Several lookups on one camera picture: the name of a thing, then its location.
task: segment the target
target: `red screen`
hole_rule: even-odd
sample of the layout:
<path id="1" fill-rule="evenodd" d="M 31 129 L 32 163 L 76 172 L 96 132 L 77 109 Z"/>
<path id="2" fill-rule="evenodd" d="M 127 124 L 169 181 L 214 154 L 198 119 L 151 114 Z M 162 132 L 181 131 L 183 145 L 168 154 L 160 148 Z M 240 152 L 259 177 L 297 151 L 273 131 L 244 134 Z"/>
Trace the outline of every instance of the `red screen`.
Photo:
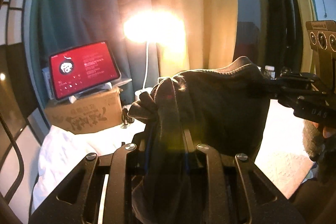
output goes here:
<path id="1" fill-rule="evenodd" d="M 105 42 L 61 52 L 50 57 L 56 99 L 119 78 Z"/>

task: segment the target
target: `metal screw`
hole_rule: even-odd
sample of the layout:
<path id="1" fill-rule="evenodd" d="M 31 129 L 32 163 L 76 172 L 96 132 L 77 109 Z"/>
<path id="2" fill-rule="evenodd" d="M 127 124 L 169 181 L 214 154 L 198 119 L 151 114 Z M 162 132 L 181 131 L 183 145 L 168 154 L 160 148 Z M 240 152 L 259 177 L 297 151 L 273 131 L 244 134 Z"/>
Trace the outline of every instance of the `metal screw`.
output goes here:
<path id="1" fill-rule="evenodd" d="M 87 160 L 94 160 L 96 158 L 97 154 L 96 153 L 88 153 L 86 155 Z"/>
<path id="2" fill-rule="evenodd" d="M 126 150 L 134 150 L 136 148 L 136 145 L 134 143 L 129 143 L 125 146 Z"/>
<path id="3" fill-rule="evenodd" d="M 237 154 L 237 159 L 241 160 L 241 161 L 245 161 L 248 159 L 248 156 L 244 153 L 240 153 L 240 154 Z"/>
<path id="4" fill-rule="evenodd" d="M 208 151 L 209 150 L 209 146 L 204 144 L 204 143 L 201 143 L 197 146 L 197 149 L 202 151 L 202 152 L 205 152 L 205 151 Z"/>

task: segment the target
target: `gray curtain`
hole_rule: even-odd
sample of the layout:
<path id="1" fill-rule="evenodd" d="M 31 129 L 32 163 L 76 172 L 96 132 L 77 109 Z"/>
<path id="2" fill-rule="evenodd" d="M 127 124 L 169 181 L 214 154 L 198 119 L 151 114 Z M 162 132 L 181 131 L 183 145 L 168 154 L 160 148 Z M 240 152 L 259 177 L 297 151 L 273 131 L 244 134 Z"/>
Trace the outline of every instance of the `gray curtain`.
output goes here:
<path id="1" fill-rule="evenodd" d="M 39 0 L 38 41 L 41 68 L 48 57 L 69 47 L 107 41 L 122 77 L 132 82 L 122 86 L 121 98 L 134 100 L 142 88 L 146 45 L 130 42 L 123 36 L 123 22 L 138 10 L 151 7 L 151 0 Z M 156 46 L 150 45 L 146 86 L 154 86 L 159 76 Z"/>

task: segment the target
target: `lamp stem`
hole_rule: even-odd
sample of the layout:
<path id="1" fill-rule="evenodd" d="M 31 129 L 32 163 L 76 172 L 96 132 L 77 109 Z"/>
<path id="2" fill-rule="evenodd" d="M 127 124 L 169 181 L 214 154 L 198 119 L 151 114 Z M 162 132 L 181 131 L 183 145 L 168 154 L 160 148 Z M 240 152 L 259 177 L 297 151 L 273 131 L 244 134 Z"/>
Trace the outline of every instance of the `lamp stem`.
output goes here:
<path id="1" fill-rule="evenodd" d="M 145 72 L 145 79 L 143 80 L 143 85 L 142 85 L 142 89 L 145 89 L 145 84 L 146 84 L 146 80 L 147 80 L 147 74 L 148 74 L 148 50 L 149 50 L 149 42 L 146 41 L 146 72 Z"/>

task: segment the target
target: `bright light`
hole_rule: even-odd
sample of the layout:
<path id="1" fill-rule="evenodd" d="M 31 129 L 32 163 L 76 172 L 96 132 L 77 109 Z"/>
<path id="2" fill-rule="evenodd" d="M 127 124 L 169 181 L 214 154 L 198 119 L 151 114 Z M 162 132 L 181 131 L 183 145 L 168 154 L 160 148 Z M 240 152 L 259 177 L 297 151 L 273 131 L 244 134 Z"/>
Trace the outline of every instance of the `bright light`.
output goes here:
<path id="1" fill-rule="evenodd" d="M 124 24 L 125 36 L 138 43 L 154 42 L 173 49 L 185 50 L 184 23 L 167 11 L 145 11 L 131 17 Z"/>

